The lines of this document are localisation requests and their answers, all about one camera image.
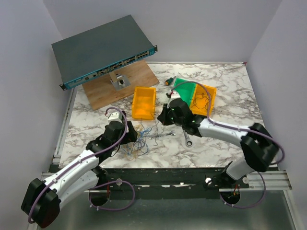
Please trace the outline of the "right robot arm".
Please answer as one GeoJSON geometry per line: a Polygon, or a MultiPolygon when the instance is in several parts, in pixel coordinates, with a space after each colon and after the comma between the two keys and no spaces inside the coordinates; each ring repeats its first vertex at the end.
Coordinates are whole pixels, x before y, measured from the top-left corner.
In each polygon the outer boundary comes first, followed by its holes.
{"type": "Polygon", "coordinates": [[[204,115],[195,115],[182,99],[173,99],[164,104],[158,120],[164,126],[177,125],[192,136],[214,138],[240,147],[243,156],[229,163],[221,175],[223,186],[230,188],[242,176],[265,172],[277,155],[280,147],[259,123],[252,126],[234,126],[217,123],[204,115]]]}

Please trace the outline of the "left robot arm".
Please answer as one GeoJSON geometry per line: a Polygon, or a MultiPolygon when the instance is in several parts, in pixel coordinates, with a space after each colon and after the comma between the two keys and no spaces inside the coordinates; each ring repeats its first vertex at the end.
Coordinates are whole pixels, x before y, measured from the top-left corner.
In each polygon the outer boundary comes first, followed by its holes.
{"type": "Polygon", "coordinates": [[[28,186],[21,209],[29,223],[49,226],[61,209],[86,190],[97,190],[112,184],[99,164],[111,157],[120,145],[135,142],[137,132],[131,121],[111,121],[102,135],[90,141],[71,163],[52,176],[35,178],[28,186]]]}

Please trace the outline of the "small open-end wrench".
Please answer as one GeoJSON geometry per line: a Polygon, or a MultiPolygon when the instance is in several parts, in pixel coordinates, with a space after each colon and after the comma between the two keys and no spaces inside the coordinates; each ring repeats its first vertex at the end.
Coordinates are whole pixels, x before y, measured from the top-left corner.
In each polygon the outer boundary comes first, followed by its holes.
{"type": "Polygon", "coordinates": [[[151,135],[151,136],[148,137],[148,139],[156,139],[156,138],[160,138],[160,137],[175,136],[175,135],[176,135],[176,132],[172,131],[172,132],[163,133],[163,134],[151,135]]]}

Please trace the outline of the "right yellow plastic bin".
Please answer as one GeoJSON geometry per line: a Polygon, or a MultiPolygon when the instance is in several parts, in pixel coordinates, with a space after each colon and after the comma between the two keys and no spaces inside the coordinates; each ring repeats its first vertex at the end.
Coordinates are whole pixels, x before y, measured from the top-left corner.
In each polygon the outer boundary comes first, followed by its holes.
{"type": "Polygon", "coordinates": [[[195,91],[189,106],[193,114],[207,116],[208,108],[209,115],[211,115],[214,107],[214,100],[216,96],[216,88],[206,86],[204,90],[200,85],[196,85],[195,91]]]}

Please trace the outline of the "yellow plastic bin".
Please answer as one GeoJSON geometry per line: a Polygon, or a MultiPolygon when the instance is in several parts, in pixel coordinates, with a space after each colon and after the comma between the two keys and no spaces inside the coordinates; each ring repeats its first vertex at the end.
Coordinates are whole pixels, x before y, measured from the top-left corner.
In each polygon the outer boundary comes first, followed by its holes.
{"type": "Polygon", "coordinates": [[[216,96],[216,88],[206,86],[204,90],[200,85],[196,85],[195,91],[189,106],[193,114],[207,116],[208,108],[209,115],[211,115],[214,107],[214,100],[216,96]]]}
{"type": "Polygon", "coordinates": [[[154,120],[156,88],[136,87],[132,102],[132,118],[154,120]]]}

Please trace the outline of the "left yellow plastic bin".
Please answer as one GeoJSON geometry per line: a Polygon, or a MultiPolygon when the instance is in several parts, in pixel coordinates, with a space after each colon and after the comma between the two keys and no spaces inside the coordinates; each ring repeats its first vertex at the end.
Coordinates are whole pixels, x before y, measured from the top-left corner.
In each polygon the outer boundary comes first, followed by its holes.
{"type": "Polygon", "coordinates": [[[132,102],[132,118],[154,120],[156,88],[136,87],[132,102]]]}

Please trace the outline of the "green plastic bin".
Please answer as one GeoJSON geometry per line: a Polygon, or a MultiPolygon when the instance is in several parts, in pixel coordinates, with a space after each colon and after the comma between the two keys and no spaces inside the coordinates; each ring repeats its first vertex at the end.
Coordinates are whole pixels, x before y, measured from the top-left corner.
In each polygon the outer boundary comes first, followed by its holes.
{"type": "Polygon", "coordinates": [[[187,103],[188,106],[191,104],[191,100],[195,91],[196,84],[195,83],[186,83],[181,85],[183,82],[187,80],[176,78],[174,87],[175,91],[179,93],[181,99],[187,103]]]}

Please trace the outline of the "ratcheting combination wrench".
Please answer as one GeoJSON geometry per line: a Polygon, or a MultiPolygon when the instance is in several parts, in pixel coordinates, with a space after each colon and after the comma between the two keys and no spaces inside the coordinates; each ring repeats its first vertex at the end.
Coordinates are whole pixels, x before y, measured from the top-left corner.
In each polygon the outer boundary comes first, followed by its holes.
{"type": "Polygon", "coordinates": [[[192,147],[193,146],[193,141],[190,139],[188,133],[185,131],[185,130],[182,130],[183,131],[183,134],[184,134],[184,137],[185,137],[185,144],[187,147],[192,147]]]}

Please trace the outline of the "plywood board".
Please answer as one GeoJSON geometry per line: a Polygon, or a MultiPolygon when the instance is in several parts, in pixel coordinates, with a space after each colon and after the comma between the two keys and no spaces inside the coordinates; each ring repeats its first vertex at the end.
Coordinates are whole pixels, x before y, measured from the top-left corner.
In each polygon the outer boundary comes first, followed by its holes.
{"type": "Polygon", "coordinates": [[[134,94],[136,87],[152,87],[158,78],[144,60],[83,84],[92,110],[98,110],[134,94]]]}

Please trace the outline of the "metal bracket stand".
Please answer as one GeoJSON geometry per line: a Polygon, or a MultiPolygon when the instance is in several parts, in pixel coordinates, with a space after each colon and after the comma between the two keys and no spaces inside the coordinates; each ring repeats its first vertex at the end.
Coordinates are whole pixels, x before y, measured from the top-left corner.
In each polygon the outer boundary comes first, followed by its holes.
{"type": "Polygon", "coordinates": [[[111,72],[110,74],[111,83],[116,91],[120,91],[130,86],[129,79],[126,75],[111,72]]]}

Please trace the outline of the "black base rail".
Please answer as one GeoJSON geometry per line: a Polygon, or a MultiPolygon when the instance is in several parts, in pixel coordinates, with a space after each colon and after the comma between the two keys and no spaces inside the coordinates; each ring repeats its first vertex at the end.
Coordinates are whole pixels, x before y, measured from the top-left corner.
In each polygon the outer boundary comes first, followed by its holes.
{"type": "Polygon", "coordinates": [[[112,181],[108,189],[87,190],[95,201],[135,199],[218,199],[227,192],[248,188],[244,175],[237,181],[222,180],[224,168],[106,168],[112,181]]]}

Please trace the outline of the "grey network switch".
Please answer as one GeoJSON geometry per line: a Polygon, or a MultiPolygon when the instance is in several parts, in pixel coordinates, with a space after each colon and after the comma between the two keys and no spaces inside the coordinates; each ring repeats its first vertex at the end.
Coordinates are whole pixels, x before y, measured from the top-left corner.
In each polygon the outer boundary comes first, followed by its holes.
{"type": "Polygon", "coordinates": [[[155,54],[131,15],[55,42],[52,49],[62,90],[72,89],[155,54]]]}

